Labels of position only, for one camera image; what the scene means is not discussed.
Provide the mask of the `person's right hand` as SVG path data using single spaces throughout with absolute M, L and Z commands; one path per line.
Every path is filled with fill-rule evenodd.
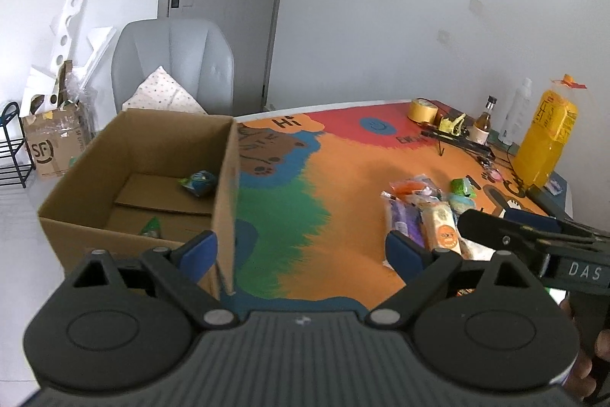
M 579 401 L 609 401 L 609 296 L 570 292 L 559 305 L 575 324 L 580 351 L 565 381 Z

